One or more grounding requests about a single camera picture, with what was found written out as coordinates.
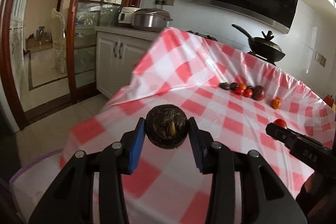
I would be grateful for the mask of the wall power socket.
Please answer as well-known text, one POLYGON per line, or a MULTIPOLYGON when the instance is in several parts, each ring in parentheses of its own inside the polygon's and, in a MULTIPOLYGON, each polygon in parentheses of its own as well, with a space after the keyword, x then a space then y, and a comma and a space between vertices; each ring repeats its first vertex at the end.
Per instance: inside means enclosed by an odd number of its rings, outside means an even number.
POLYGON ((173 6, 175 0, 155 0, 155 5, 161 5, 161 6, 173 6))

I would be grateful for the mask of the red white checkered tablecloth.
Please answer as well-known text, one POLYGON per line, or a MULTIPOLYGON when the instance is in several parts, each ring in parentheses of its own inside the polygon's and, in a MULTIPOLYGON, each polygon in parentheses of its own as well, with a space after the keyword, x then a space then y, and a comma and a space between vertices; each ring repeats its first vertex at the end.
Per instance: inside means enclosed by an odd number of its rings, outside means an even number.
MULTIPOLYGON (((130 84, 99 115, 71 130, 60 165, 78 150, 94 153, 120 140, 139 118, 163 104, 180 107, 233 151, 259 151, 294 196, 312 170, 269 137, 266 125, 283 119, 328 147, 335 134, 334 111, 303 82, 240 50, 168 28, 137 64, 130 84), (229 83, 230 90, 220 83, 229 83), (264 87, 264 100, 244 97, 240 83, 252 90, 264 87), (280 109, 271 106, 275 98, 281 100, 280 109)), ((123 176, 122 184, 131 223, 205 221, 211 176, 197 169, 188 140, 171 150, 145 141, 138 168, 123 176)))

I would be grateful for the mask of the dark brown mangosteen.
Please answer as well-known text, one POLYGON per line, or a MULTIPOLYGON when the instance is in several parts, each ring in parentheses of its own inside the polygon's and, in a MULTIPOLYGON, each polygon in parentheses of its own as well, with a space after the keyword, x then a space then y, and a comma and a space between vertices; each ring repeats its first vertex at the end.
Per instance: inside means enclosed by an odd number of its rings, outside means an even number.
POLYGON ((162 149, 175 149, 188 134, 187 116, 177 106, 171 104, 153 107, 145 119, 145 133, 148 139, 162 149))

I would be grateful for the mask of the large orange mandarin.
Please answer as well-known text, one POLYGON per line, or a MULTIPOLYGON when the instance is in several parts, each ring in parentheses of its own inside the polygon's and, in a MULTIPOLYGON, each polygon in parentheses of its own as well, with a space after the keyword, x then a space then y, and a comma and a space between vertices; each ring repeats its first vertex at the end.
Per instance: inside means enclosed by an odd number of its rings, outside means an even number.
POLYGON ((273 109, 280 109, 281 108, 281 100, 279 98, 275 98, 272 100, 271 106, 273 109))

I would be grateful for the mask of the steel cooking pot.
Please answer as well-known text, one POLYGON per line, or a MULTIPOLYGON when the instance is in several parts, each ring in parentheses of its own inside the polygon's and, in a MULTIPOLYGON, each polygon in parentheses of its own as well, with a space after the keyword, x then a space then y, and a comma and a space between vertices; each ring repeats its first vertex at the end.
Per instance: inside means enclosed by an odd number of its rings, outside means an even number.
POLYGON ((169 12, 156 8, 139 9, 133 13, 132 27, 137 30, 161 32, 173 21, 169 12))

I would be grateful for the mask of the white kitchen cabinet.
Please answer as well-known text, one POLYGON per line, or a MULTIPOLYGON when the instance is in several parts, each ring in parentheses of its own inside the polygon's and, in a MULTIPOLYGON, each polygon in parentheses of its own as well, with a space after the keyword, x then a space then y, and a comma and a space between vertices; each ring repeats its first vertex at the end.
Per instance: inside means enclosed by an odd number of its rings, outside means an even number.
POLYGON ((151 44, 157 32, 122 27, 96 27, 96 87, 112 98, 130 84, 132 71, 151 44))

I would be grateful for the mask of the black frying pan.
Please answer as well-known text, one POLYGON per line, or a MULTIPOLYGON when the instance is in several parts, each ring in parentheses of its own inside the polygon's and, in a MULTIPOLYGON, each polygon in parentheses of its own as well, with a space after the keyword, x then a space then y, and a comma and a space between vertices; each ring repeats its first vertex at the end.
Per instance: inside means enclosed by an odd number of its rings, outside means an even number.
POLYGON ((251 49, 249 53, 260 56, 271 64, 275 64, 285 57, 285 53, 282 49, 276 43, 272 42, 274 38, 272 31, 268 31, 267 34, 262 31, 262 37, 252 37, 244 28, 236 24, 231 24, 231 26, 248 38, 248 44, 251 49))

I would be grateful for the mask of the small dark fruit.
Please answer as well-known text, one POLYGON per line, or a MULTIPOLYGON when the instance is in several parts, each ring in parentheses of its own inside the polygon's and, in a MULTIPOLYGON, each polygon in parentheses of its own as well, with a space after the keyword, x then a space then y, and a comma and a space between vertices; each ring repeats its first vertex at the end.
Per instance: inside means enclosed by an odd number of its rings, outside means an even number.
POLYGON ((229 83, 220 83, 219 87, 224 90, 230 90, 231 85, 229 83))

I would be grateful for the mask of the small orange fruit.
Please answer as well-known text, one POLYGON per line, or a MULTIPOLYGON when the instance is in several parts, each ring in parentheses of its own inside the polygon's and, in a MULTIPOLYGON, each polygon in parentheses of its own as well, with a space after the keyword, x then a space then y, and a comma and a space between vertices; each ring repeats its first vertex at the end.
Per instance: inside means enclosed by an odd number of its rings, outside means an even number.
POLYGON ((239 84, 239 87, 241 87, 243 90, 246 90, 246 89, 247 89, 246 84, 243 84, 243 83, 240 83, 240 84, 239 84))

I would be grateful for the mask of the white rice cooker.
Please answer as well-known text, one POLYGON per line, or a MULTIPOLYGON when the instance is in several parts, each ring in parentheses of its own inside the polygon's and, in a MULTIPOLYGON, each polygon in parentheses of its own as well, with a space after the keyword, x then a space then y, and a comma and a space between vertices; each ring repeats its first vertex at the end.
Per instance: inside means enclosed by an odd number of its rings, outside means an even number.
POLYGON ((134 13, 139 10, 138 7, 124 6, 118 16, 118 25, 121 27, 130 27, 134 18, 134 13))

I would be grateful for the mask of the small red tomato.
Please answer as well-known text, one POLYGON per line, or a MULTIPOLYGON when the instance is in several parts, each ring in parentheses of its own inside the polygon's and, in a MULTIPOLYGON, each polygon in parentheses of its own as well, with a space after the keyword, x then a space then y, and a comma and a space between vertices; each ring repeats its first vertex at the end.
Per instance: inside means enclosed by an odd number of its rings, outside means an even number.
POLYGON ((244 97, 251 98, 253 96, 253 90, 252 89, 246 89, 244 91, 244 97))

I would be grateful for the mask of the wooden glass sliding door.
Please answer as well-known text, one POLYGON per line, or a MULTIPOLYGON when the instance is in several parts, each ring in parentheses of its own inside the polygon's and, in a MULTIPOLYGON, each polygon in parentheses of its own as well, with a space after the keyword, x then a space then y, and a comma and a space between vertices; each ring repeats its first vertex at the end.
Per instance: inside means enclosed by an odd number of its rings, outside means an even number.
POLYGON ((95 91, 95 27, 139 1, 1 0, 1 105, 13 132, 95 91))

